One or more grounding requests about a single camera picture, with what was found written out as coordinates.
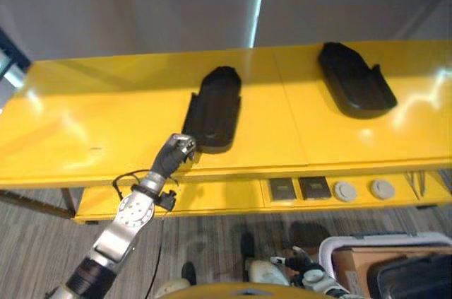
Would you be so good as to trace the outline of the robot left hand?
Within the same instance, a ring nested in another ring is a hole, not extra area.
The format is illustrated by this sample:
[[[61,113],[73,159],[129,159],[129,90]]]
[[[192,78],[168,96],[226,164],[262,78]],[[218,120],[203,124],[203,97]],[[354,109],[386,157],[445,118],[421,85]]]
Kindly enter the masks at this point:
[[[150,171],[167,179],[182,163],[194,158],[196,140],[186,134],[171,134],[155,157]]]

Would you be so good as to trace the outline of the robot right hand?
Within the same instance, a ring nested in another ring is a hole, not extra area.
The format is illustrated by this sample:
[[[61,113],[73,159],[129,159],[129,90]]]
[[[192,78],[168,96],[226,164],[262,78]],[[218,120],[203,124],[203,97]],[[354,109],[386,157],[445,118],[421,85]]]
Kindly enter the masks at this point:
[[[286,257],[270,257],[270,262],[277,266],[282,266],[290,271],[291,276],[301,276],[311,270],[321,269],[310,254],[301,247],[292,246],[290,253]]]

